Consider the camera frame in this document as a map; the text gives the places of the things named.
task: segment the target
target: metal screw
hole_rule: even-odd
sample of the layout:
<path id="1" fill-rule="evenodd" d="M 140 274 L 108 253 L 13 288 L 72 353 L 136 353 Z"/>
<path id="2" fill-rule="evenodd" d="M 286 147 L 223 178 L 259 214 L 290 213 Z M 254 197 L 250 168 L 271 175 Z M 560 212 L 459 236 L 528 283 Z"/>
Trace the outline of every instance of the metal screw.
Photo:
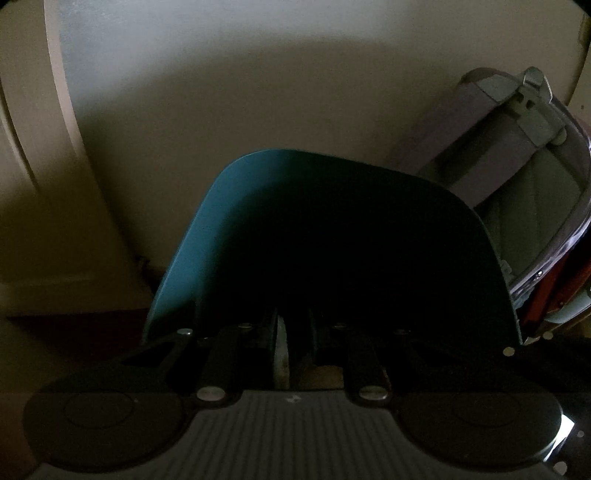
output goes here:
<path id="1" fill-rule="evenodd" d="M 221 387 L 201 387 L 197 390 L 197 398 L 203 401 L 220 401 L 226 396 L 226 391 Z"/>
<path id="2" fill-rule="evenodd" d="M 378 385 L 366 385 L 359 390 L 359 396 L 369 401 L 386 400 L 388 398 L 388 390 Z"/>

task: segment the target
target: ribbed mat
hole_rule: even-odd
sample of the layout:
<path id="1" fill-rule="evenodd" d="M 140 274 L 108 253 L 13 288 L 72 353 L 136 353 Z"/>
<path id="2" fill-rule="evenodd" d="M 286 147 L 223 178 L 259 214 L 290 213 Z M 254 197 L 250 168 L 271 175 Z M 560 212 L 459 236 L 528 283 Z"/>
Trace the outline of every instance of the ribbed mat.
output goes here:
<path id="1" fill-rule="evenodd" d="M 402 434 L 385 410 L 352 404 L 343 391 L 246 391 L 235 405 L 201 411 L 170 450 L 111 473 L 41 465 L 30 480 L 473 480 L 557 479 L 543 464 L 476 473 L 443 464 Z"/>

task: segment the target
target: wall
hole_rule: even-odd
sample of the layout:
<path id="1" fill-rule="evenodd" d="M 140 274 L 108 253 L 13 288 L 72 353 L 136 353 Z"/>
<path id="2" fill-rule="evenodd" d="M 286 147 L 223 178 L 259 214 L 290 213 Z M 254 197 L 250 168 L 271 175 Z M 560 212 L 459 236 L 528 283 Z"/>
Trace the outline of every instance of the wall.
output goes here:
<path id="1" fill-rule="evenodd" d="M 93 169 L 138 254 L 167 265 L 221 169 L 299 148 L 381 163 L 466 71 L 584 57 L 568 0 L 60 0 Z"/>

